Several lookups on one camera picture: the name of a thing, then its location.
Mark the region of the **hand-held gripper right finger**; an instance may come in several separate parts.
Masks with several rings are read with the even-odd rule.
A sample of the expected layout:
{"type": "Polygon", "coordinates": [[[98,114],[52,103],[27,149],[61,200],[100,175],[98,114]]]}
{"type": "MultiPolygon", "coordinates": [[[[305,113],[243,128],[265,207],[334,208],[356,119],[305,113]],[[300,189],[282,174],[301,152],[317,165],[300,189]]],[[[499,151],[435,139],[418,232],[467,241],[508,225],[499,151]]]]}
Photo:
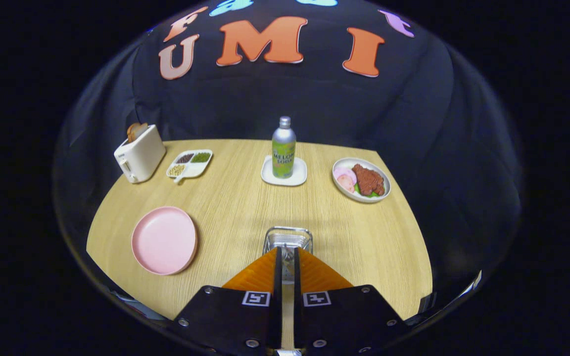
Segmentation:
{"type": "Polygon", "coordinates": [[[293,340],[304,355],[372,355],[407,334],[407,325],[372,285],[311,288],[316,257],[294,250],[293,340]]]}

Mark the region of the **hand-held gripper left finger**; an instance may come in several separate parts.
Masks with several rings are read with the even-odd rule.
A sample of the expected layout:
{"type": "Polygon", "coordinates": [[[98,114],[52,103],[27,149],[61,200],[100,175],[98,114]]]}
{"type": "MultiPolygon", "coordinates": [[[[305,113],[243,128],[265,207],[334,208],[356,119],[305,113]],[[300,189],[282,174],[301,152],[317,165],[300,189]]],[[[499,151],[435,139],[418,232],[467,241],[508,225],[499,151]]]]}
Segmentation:
{"type": "Polygon", "coordinates": [[[174,333],[220,356],[271,356],[282,345],[282,250],[273,248],[222,287],[204,285],[174,333]]]}

